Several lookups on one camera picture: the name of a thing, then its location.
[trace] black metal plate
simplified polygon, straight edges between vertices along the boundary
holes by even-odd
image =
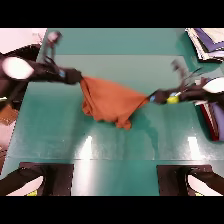
[[[50,168],[56,172],[52,196],[71,196],[74,164],[21,162],[19,164],[19,167],[30,168],[34,165],[50,166]],[[40,188],[38,189],[37,191],[38,196],[42,195],[43,188],[44,186],[41,185]]]
[[[205,172],[212,172],[211,165],[157,165],[160,196],[179,196],[176,171],[182,166],[199,168]]]

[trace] stack of folded clothes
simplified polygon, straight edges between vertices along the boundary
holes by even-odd
[[[224,28],[186,28],[200,60],[224,61]]]
[[[199,106],[208,125],[212,140],[224,141],[224,110],[217,103],[202,102]]]

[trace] teal tabletop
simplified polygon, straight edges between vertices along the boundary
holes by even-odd
[[[189,71],[202,66],[207,77],[223,75],[222,65],[197,61],[184,28],[52,30],[63,35],[58,65],[145,94],[179,84],[174,59]],[[30,83],[1,178],[19,162],[74,163],[72,195],[158,195],[158,164],[211,164],[224,176],[224,145],[209,139],[192,103],[149,103],[126,131],[85,116],[82,100],[79,85]]]

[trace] orange cloth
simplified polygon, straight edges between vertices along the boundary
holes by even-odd
[[[80,82],[83,112],[96,121],[115,122],[118,128],[131,128],[129,117],[146,103],[147,96],[112,81],[83,77]]]

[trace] green table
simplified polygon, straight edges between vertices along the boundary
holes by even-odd
[[[146,94],[178,85],[174,59],[190,71],[201,66],[184,29],[59,30],[59,65]],[[222,75],[217,64],[203,66]],[[30,83],[1,177],[21,161],[74,163],[72,195],[158,195],[157,164],[211,164],[224,176],[223,144],[208,139],[192,103],[148,104],[125,131],[85,116],[81,102],[79,85]]]

